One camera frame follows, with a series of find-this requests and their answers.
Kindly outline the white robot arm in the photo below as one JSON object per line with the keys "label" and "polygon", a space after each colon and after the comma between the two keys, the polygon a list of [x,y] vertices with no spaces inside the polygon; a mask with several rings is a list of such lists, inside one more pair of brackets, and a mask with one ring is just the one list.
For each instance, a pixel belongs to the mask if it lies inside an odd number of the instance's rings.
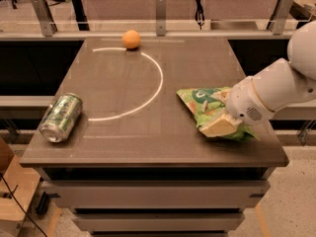
{"label": "white robot arm", "polygon": [[232,134],[243,125],[253,126],[271,119],[293,103],[316,96],[316,22],[299,28],[280,58],[254,76],[212,97],[224,108],[199,128],[208,137]]}

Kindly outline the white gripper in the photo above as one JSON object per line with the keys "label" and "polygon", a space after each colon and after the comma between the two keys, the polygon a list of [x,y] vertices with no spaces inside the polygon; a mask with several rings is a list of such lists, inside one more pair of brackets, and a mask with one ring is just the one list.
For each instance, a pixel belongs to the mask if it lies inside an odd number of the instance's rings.
{"label": "white gripper", "polygon": [[206,137],[216,137],[232,134],[244,122],[253,126],[274,116],[257,92],[253,76],[246,77],[230,89],[214,92],[211,97],[226,106],[229,114],[221,114],[212,118],[199,128]]}

